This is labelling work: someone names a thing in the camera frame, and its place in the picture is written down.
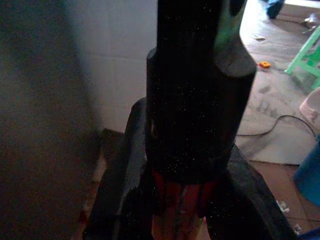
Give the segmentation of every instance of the floor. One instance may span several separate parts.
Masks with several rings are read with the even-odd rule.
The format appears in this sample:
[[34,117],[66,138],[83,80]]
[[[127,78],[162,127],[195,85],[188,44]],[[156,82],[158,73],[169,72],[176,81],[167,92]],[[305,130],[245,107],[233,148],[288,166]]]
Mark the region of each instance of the floor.
[[[264,132],[281,115],[304,119],[299,106],[311,92],[312,76],[304,74],[301,83],[295,78],[299,69],[292,76],[284,73],[311,33],[304,33],[307,29],[297,23],[268,19],[265,5],[262,0],[248,0],[241,24],[240,36],[252,58],[257,63],[270,62],[271,68],[257,69],[239,134]],[[265,40],[256,40],[255,35]],[[249,160],[298,165],[314,147],[315,139],[303,123],[286,117],[270,134],[238,136],[236,144]]]
[[250,163],[261,173],[274,198],[286,203],[289,212],[284,212],[284,215],[292,227],[298,224],[302,233],[320,228],[320,206],[305,199],[295,187],[293,176],[297,166],[257,161]]

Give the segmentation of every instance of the white tiled wall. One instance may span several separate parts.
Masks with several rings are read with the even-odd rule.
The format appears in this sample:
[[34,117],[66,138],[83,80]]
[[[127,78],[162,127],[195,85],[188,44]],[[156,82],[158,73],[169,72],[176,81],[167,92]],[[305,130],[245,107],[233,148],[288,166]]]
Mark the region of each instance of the white tiled wall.
[[146,56],[156,46],[156,0],[66,0],[99,127],[124,132],[146,95]]

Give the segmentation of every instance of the blue object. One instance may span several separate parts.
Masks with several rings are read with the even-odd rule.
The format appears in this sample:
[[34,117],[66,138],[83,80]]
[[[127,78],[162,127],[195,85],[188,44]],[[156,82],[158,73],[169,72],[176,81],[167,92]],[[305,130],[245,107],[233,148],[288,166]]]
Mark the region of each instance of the blue object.
[[320,227],[299,235],[298,240],[320,240]]
[[317,140],[314,149],[296,171],[294,182],[306,199],[320,206],[320,135]]
[[275,19],[282,9],[285,0],[269,0],[268,5],[266,6],[266,14],[271,19]]

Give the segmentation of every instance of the black cylindrical object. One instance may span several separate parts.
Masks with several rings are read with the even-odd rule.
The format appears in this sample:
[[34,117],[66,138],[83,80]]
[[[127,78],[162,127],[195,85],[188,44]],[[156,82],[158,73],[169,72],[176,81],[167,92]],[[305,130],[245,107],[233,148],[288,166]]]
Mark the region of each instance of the black cylindrical object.
[[239,29],[245,0],[159,0],[147,57],[146,155],[180,184],[226,168],[256,64]]

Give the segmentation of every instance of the green stool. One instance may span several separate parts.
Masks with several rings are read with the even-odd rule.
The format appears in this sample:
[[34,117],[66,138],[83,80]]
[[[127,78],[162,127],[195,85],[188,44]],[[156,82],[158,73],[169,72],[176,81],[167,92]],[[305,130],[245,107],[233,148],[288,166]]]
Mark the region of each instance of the green stool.
[[320,46],[310,54],[307,54],[309,49],[315,44],[315,42],[320,37],[320,26],[314,30],[312,35],[300,49],[299,53],[295,56],[293,61],[290,63],[289,67],[284,70],[287,74],[291,74],[296,66],[308,71],[309,73],[315,75],[317,79],[312,85],[312,89],[320,87],[320,68],[318,68],[318,63],[320,62]]

